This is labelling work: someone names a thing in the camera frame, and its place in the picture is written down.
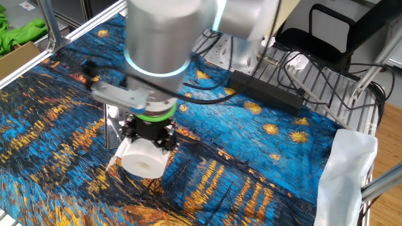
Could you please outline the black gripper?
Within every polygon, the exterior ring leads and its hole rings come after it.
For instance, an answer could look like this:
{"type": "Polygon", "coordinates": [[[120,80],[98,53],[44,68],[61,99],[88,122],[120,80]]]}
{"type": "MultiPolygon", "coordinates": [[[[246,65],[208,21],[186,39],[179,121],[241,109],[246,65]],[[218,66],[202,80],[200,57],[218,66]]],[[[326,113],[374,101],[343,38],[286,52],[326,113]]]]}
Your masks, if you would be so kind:
{"type": "Polygon", "coordinates": [[[165,151],[178,149],[175,126],[171,124],[171,119],[150,122],[135,115],[128,115],[124,125],[121,126],[121,134],[128,138],[130,143],[140,138],[150,141],[165,139],[165,151]]]}

